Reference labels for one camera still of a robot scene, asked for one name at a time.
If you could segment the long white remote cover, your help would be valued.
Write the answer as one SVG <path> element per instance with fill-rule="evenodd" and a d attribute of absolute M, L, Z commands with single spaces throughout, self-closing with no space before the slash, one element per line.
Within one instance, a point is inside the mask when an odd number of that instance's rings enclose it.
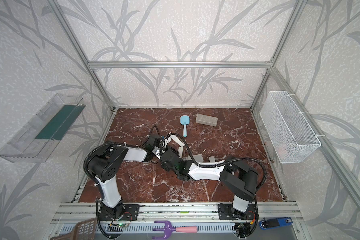
<path fill-rule="evenodd" d="M 180 147 L 184 147 L 185 144 L 182 140 L 180 140 L 177 136 L 171 135 L 170 138 L 175 141 Z"/>

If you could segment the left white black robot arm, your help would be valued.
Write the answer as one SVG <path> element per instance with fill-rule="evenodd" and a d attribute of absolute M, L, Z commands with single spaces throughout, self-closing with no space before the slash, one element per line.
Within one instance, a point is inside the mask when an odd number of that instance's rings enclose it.
<path fill-rule="evenodd" d="M 141 145 L 106 142 L 91 150 L 85 157 L 83 169 L 98 187 L 103 205 L 113 209 L 122 204 L 116 180 L 121 164 L 150 161 L 153 157 L 153 148 L 158 147 L 161 140 L 161 136 L 151 135 Z"/>

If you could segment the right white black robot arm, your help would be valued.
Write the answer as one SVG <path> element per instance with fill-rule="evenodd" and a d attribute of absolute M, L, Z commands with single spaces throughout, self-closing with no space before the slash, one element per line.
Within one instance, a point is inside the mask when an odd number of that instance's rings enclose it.
<path fill-rule="evenodd" d="M 255 195 L 266 179 L 263 175 L 261 182 L 258 182 L 258 172 L 245 162 L 261 164 L 256 159 L 230 158 L 227 161 L 207 164 L 183 160 L 177 151 L 171 149 L 163 152 L 156 148 L 153 153 L 160 159 L 161 168 L 167 172 L 174 172 L 181 181 L 222 182 L 234 194 L 233 209 L 242 213 L 247 211 L 249 203 L 255 201 Z"/>

